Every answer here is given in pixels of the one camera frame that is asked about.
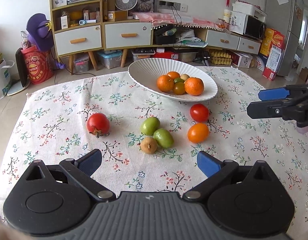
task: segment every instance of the refrigerator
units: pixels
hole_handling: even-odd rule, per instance
[[[298,47],[303,22],[303,0],[267,0],[266,24],[285,36],[281,63],[277,75],[288,76]]]

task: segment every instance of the ribbed white plate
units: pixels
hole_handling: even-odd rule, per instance
[[[176,71],[180,75],[187,74],[190,77],[198,77],[204,82],[204,92],[200,96],[189,94],[175,95],[173,91],[161,92],[157,85],[157,78],[166,75],[169,71]],[[128,74],[140,86],[147,90],[172,100],[184,102],[200,102],[213,98],[217,94],[215,81],[202,70],[187,63],[166,58],[144,58],[133,62],[128,67]]]

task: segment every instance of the electric fan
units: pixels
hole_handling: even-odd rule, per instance
[[[137,0],[115,0],[116,7],[123,11],[133,9],[136,4]]]

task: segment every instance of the small bottle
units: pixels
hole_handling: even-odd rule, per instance
[[[100,12],[100,8],[97,7],[96,8],[96,22],[100,22],[101,21],[101,12]]]

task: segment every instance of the drawer handle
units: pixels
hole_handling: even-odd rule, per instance
[[[86,41],[86,38],[71,40],[70,43],[71,44],[75,44],[75,43],[80,43],[80,42],[84,42],[84,41]]]
[[[137,33],[125,33],[125,34],[121,34],[122,38],[132,38],[132,37],[136,37]]]

